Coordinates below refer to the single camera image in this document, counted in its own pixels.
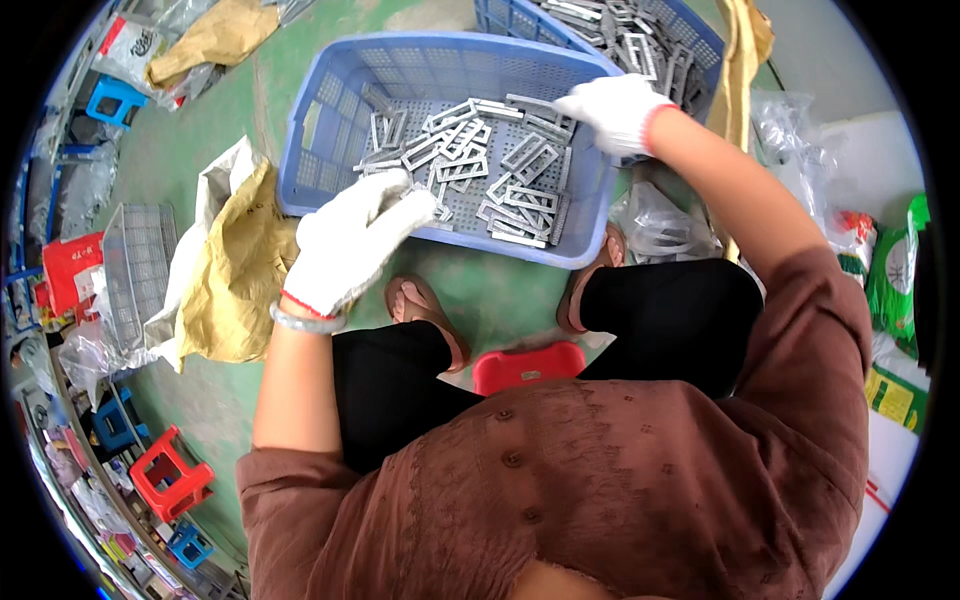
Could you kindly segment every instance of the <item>green bag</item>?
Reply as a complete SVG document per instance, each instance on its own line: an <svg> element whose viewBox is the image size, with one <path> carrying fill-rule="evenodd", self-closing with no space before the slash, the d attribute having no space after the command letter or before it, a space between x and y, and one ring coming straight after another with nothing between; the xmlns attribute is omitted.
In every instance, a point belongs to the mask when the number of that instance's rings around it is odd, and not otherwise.
<svg viewBox="0 0 960 600"><path fill-rule="evenodd" d="M920 194L910 201L906 228L880 231L867 278L867 302L874 329L886 331L908 344L914 339L913 277L917 271L917 232L923 231L929 221L926 194Z"/></svg>

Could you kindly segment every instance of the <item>black pants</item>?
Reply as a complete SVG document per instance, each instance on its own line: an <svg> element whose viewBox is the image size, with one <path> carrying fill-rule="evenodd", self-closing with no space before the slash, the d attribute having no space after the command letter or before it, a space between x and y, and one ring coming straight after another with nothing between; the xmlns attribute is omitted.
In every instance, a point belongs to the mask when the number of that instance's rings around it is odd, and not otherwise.
<svg viewBox="0 0 960 600"><path fill-rule="evenodd" d="M679 379L730 393L763 301L753 279L716 259L598 269L580 319L616 340L581 379ZM347 464L360 473L483 399L437 379L450 349L417 321L333 338L334 384Z"/></svg>

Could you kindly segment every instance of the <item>brown sandal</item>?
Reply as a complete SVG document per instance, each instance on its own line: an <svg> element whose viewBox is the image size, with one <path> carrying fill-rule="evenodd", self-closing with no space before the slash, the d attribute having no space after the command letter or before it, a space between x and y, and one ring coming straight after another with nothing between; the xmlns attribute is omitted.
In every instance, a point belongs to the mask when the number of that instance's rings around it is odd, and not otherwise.
<svg viewBox="0 0 960 600"><path fill-rule="evenodd" d="M620 231L613 223L607 222L607 235L608 238L612 237L616 240L616 243L620 246L620 251L626 256L627 251L627 241L623 235L623 232ZM560 329L569 333L570 335L583 335L587 333L586 331L581 331L573 326L570 322L570 301L573 298L573 292L577 289L577 286L580 284L584 278L593 275L593 272L600 267L622 267L623 265L614 265L613 259L610 258L610 252L607 250L607 239L604 239L603 246L600 247L600 253L597 254L597 257L593 259L593 262L589 264L585 269L580 271L574 271L570 274L570 279L566 281L566 289L564 290L564 295L560 298L560 304L557 306L557 325L560 326Z"/></svg>
<svg viewBox="0 0 960 600"><path fill-rule="evenodd" d="M457 347L460 348L460 353L463 355L463 361L460 365L451 366L446 372L455 373L462 371L470 363L470 345L463 338L463 336L460 335L460 332L457 331L456 327L453 326L453 324L450 322L450 319L446 317L444 308L440 305L440 301L437 300L437 295L433 293L433 289L423 279L423 277L413 274L404 274L395 276L390 280L389 283L387 283L387 287L384 288L383 291L383 299L387 304L387 314L391 317L394 316L394 302L396 301L396 293L400 291L400 286L403 285L405 281L410 281L417 287L417 291L420 292L420 295L423 296L424 300L426 300L428 307L424 308L419 304L407 299L403 307L403 321L405 323L409 323L413 321L415 317L420 317L421 319L436 325L442 331L450 334Z"/></svg>

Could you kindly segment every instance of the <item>white work glove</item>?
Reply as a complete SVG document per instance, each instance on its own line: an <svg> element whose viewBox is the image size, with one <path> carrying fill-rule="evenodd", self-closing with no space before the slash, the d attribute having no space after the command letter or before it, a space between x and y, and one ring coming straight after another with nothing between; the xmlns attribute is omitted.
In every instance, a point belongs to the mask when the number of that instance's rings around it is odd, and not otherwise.
<svg viewBox="0 0 960 600"><path fill-rule="evenodd" d="M332 317L366 292L400 242L433 219L436 200L426 190L410 192L380 214L412 184L403 169L370 175L303 217L300 256L283 295L315 316Z"/></svg>
<svg viewBox="0 0 960 600"><path fill-rule="evenodd" d="M597 148L613 156L652 156L647 130L653 116L667 107L677 105L637 73L576 85L553 103L557 112L589 123L597 132Z"/></svg>

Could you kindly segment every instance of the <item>red plastic stool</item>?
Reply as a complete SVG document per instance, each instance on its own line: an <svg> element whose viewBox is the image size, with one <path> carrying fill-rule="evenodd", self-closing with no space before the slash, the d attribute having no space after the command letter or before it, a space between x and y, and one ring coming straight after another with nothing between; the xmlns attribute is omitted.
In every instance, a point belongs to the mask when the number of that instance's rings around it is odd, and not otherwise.
<svg viewBox="0 0 960 600"><path fill-rule="evenodd" d="M207 463L192 468L183 461L173 446L174 436L179 432L176 425L170 425L170 429L130 467L133 484L164 523L169 523L213 495L206 487L213 481L213 469ZM161 492L156 486L163 479L173 480L173 483Z"/></svg>
<svg viewBox="0 0 960 600"><path fill-rule="evenodd" d="M587 366L579 346L567 340L529 352L487 352L473 365L473 391L489 396L507 388L576 377Z"/></svg>

